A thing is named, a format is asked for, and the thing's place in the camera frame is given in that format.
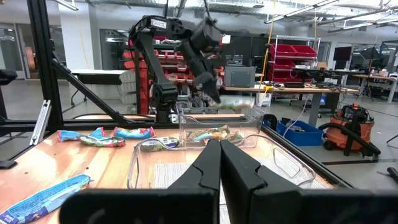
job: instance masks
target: blue plastic bin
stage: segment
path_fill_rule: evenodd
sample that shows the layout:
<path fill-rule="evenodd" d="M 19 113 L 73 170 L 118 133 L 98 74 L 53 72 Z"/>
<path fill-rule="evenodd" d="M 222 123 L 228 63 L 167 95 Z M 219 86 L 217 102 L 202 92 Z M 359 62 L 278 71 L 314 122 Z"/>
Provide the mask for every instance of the blue plastic bin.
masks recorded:
<path fill-rule="evenodd" d="M 301 127 L 304 132 L 296 132 L 289 129 L 286 132 L 285 138 L 295 144 L 296 146 L 320 146 L 322 145 L 323 131 L 314 128 L 303 121 L 297 121 L 294 126 Z M 278 133 L 283 136 L 287 127 L 278 121 Z"/>

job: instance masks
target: black metal frame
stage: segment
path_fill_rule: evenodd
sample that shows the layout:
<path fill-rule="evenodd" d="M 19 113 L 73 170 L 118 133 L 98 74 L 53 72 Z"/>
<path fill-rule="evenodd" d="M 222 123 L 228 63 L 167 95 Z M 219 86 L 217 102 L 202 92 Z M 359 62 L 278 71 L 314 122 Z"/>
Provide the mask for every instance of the black metal frame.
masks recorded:
<path fill-rule="evenodd" d="M 32 31 L 34 33 L 35 48 L 37 49 L 40 81 L 42 84 L 43 97 L 45 100 L 52 101 L 52 110 L 50 114 L 50 119 L 47 127 L 47 136 L 54 133 L 58 129 L 67 129 L 74 131 L 82 130 L 94 130 L 99 126 L 105 129 L 114 129 L 115 126 L 122 128 L 148 128 L 153 127 L 155 129 L 172 129 L 178 128 L 178 124 L 172 123 L 155 123 L 153 118 L 143 116 L 142 119 L 136 119 L 135 121 L 128 120 L 123 116 L 115 116 L 115 112 L 108 105 L 103 103 L 94 93 L 88 90 L 84 84 L 76 79 L 70 72 L 65 73 L 65 68 L 63 68 L 56 60 L 53 59 L 52 44 L 50 40 L 49 23 L 46 11 L 45 0 L 27 0 L 30 20 L 32 24 Z M 87 95 L 87 97 L 96 103 L 100 104 L 100 107 L 106 114 L 110 115 L 112 119 L 67 119 L 64 120 L 62 117 L 60 95 L 58 92 L 58 83 L 56 79 L 55 72 L 62 72 L 67 76 L 69 82 L 78 86 L 79 90 L 83 90 L 82 93 Z M 136 72 L 137 78 L 136 82 L 139 83 L 139 72 Z M 269 119 L 272 115 L 267 115 L 265 119 Z M 207 121 L 214 121 L 217 118 L 206 118 Z M 7 121 L 0 123 L 0 128 L 9 132 L 29 132 L 33 131 L 36 121 Z M 324 165 L 312 159 L 308 154 L 301 151 L 298 147 L 286 141 L 284 138 L 279 136 L 271 128 L 262 127 L 262 131 L 270 136 L 272 139 L 276 140 L 279 144 L 284 146 L 287 150 L 294 153 L 298 158 L 310 165 L 315 171 L 317 171 L 322 177 L 326 178 L 331 184 L 340 185 L 342 187 L 353 188 L 351 184 L 339 178 L 332 172 L 330 172 Z"/>

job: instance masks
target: snack bar wrapper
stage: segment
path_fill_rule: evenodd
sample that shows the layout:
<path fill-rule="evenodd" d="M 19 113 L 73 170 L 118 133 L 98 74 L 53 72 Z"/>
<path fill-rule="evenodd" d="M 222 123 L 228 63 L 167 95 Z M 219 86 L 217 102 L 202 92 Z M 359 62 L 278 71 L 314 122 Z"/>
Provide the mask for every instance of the snack bar wrapper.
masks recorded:
<path fill-rule="evenodd" d="M 110 136 L 80 136 L 79 140 L 83 144 L 94 147 L 119 147 L 126 145 L 126 141 L 123 138 Z"/>
<path fill-rule="evenodd" d="M 60 207 L 69 196 L 87 188 L 91 181 L 89 176 L 80 174 L 36 193 L 0 214 L 0 223 L 20 224 L 36 221 Z"/>
<path fill-rule="evenodd" d="M 60 130 L 57 132 L 57 141 L 58 142 L 77 141 L 79 140 L 80 136 L 81 134 L 76 131 Z"/>
<path fill-rule="evenodd" d="M 160 137 L 156 138 L 156 140 L 150 140 L 142 143 L 140 145 L 140 150 L 145 152 L 157 152 L 157 151 L 167 150 L 167 148 L 164 147 L 164 145 L 167 147 L 174 148 L 180 144 L 180 141 L 174 137 Z"/>
<path fill-rule="evenodd" d="M 124 139 L 147 139 L 154 137 L 155 131 L 153 127 L 138 128 L 133 130 L 115 127 L 113 136 Z"/>
<path fill-rule="evenodd" d="M 210 128 L 206 131 L 187 131 L 185 133 L 186 141 L 202 141 L 209 139 L 227 139 L 230 141 L 235 141 L 242 139 L 244 136 L 239 131 L 232 132 L 229 126 L 224 125 L 220 128 Z"/>
<path fill-rule="evenodd" d="M 100 127 L 100 128 L 95 129 L 91 134 L 89 134 L 89 136 L 104 137 L 105 136 L 104 127 Z"/>

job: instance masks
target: clear plastic bin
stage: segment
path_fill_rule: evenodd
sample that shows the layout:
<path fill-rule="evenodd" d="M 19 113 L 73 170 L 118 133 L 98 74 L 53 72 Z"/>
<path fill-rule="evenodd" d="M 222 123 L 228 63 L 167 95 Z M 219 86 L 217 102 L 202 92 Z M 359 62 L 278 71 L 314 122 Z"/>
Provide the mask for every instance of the clear plastic bin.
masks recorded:
<path fill-rule="evenodd" d="M 246 102 L 229 101 L 229 105 L 248 105 Z M 180 142 L 182 147 L 205 147 L 208 139 L 202 140 L 200 138 L 193 138 L 192 134 L 202 133 L 210 129 L 226 127 L 227 131 L 222 132 L 220 136 L 214 134 L 208 138 L 228 139 L 232 143 L 237 144 L 246 136 L 251 134 L 259 134 L 261 130 L 262 119 L 264 112 L 260 107 L 252 103 L 250 106 L 240 109 L 216 109 L 216 108 L 192 108 L 186 102 L 178 102 L 177 119 L 180 124 Z M 223 114 L 219 118 L 201 118 L 198 114 Z M 256 146 L 255 141 L 246 141 L 250 146 Z"/>
<path fill-rule="evenodd" d="M 203 150 L 194 147 L 176 149 L 163 145 L 163 151 L 143 151 L 142 143 L 147 141 L 158 140 L 146 139 L 134 147 L 127 177 L 129 189 L 166 189 L 188 169 Z M 246 141 L 256 141 L 256 147 L 245 147 Z M 237 146 L 262 165 L 302 188 L 333 188 L 327 181 L 317 177 L 311 167 L 268 136 L 250 135 Z M 220 204 L 224 203 L 224 194 L 221 191 Z"/>

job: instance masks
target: vacuum hose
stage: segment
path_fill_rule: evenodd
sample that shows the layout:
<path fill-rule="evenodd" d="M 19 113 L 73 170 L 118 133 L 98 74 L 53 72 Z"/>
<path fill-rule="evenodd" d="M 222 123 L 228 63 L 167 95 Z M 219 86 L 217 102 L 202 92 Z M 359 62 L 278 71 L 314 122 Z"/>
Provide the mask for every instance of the vacuum hose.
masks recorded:
<path fill-rule="evenodd" d="M 362 145 L 365 149 L 368 149 L 368 150 L 372 151 L 376 155 L 380 155 L 380 153 L 381 153 L 381 151 L 378 148 L 370 145 L 366 141 L 363 141 L 363 139 L 361 139 L 360 136 L 358 136 L 356 133 L 352 132 L 351 130 L 349 130 L 348 128 L 344 127 L 341 124 L 326 123 L 326 124 L 323 124 L 323 125 L 319 126 L 318 129 L 319 130 L 323 130 L 325 128 L 337 128 L 337 129 L 341 130 L 343 134 L 345 134 L 347 136 L 351 136 L 355 141 L 360 143 L 360 145 Z"/>

